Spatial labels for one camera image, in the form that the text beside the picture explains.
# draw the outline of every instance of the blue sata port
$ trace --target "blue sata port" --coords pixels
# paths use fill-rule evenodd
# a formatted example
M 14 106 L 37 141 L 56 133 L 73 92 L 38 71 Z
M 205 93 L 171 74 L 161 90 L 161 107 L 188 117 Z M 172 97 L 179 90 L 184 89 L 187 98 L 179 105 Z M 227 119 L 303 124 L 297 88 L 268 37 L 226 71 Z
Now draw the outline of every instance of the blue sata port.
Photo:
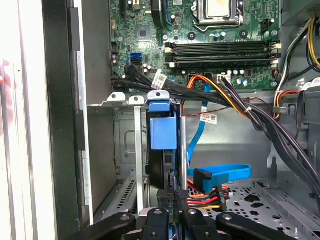
M 142 59 L 143 53 L 142 52 L 132 52 L 130 53 L 130 59 Z

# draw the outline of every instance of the yellow cable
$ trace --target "yellow cable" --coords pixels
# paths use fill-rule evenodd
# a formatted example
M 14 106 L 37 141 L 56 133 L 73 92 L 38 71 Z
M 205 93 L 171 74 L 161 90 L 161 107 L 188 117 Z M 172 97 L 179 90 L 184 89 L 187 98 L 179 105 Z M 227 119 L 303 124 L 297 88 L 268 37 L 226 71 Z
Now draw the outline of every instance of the yellow cable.
M 219 209 L 221 206 L 204 206 L 204 207 L 198 207 L 199 209 Z
M 210 79 L 201 76 L 201 75 L 194 75 L 191 79 L 190 82 L 188 84 L 188 88 L 189 86 L 192 86 L 193 82 L 195 81 L 196 78 L 199 78 L 201 80 L 204 80 L 206 82 L 208 82 L 211 86 L 213 86 L 229 103 L 230 105 L 240 114 L 242 114 L 243 116 L 245 116 L 246 118 L 248 117 L 241 109 L 239 109 L 234 102 L 232 101 L 232 99 L 227 95 L 226 92 L 224 92 L 216 83 L 214 83 L 213 81 L 211 81 Z
M 313 18 L 312 21 L 309 24 L 308 27 L 308 47 L 309 47 L 309 52 L 310 56 L 315 62 L 316 65 L 320 67 L 320 62 L 317 59 L 316 52 L 315 52 L 315 44 L 314 44 L 314 28 L 313 25 L 315 24 L 316 19 Z

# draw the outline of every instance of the cable label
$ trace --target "cable label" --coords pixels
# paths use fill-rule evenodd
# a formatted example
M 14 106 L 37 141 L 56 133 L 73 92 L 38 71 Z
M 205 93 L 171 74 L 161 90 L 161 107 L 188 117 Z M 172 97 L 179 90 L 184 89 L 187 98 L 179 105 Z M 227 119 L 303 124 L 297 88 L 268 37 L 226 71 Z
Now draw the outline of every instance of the cable label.
M 217 115 L 214 115 L 211 113 L 203 113 L 203 114 L 201 114 L 200 121 L 208 123 L 208 124 L 217 125 L 217 123 L 218 123 L 217 118 L 218 118 Z
M 155 90 L 162 90 L 166 80 L 167 76 L 162 74 L 162 71 L 159 69 L 154 76 L 151 87 Z

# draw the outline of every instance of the metal panel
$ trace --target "metal panel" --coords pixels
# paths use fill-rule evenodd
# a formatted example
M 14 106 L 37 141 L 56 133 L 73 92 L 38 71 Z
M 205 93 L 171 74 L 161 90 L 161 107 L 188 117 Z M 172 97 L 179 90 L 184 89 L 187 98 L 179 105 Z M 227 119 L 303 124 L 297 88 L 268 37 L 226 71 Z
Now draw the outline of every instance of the metal panel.
M 87 104 L 101 104 L 112 93 L 108 0 L 82 0 Z
M 303 24 L 311 17 L 319 16 L 319 0 L 283 0 L 282 23 L 284 25 Z
M 88 133 L 94 212 L 116 184 L 113 120 L 111 109 L 89 110 Z

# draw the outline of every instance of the cable tie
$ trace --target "cable tie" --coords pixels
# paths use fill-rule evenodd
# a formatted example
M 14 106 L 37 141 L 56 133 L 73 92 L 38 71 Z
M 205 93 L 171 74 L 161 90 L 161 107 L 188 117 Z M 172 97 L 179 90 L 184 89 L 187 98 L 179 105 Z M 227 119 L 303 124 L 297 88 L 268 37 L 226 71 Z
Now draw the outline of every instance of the cable tie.
M 244 111 L 244 113 L 246 114 L 247 112 L 249 112 L 249 111 L 251 111 L 252 110 L 252 108 L 251 107 L 248 107 L 245 111 Z

